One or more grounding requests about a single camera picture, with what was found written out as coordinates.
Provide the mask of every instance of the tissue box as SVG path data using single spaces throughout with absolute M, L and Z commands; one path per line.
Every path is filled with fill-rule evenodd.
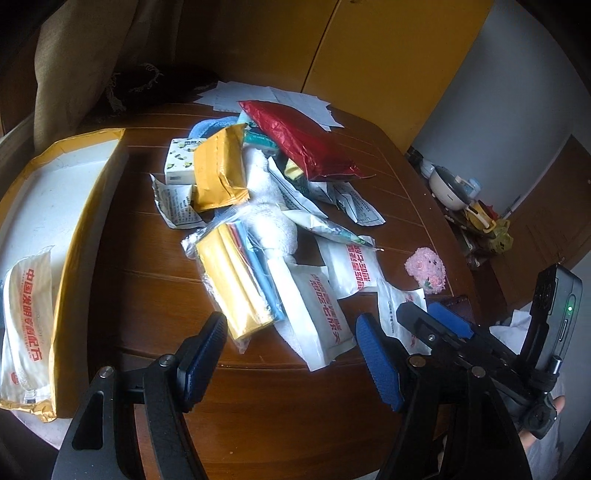
M 194 185 L 193 152 L 206 138 L 173 138 L 164 164 L 167 185 Z

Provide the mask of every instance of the rice cooker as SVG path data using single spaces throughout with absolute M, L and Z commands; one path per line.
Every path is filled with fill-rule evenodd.
M 429 188 L 442 204 L 450 210 L 462 210 L 470 205 L 470 198 L 462 182 L 445 167 L 435 167 L 429 177 Z

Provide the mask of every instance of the white wall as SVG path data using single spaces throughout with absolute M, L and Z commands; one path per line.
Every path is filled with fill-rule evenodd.
M 591 252 L 573 268 L 573 273 L 583 281 L 583 298 L 560 370 L 566 392 L 559 430 L 559 442 L 563 442 L 562 463 L 572 453 L 591 420 Z
M 572 132 L 591 151 L 591 98 L 574 67 L 515 0 L 496 0 L 413 146 L 477 178 L 480 198 L 502 213 Z

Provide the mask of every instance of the curtain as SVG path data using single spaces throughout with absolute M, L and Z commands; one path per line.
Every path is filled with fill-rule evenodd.
M 183 0 L 67 0 L 35 52 L 37 153 L 73 135 L 115 68 L 170 64 Z

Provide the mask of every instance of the red foil bag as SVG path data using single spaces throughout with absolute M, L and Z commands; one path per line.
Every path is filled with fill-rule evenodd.
M 238 102 L 250 118 L 304 171 L 310 181 L 364 178 L 344 149 L 311 118 L 280 103 Z

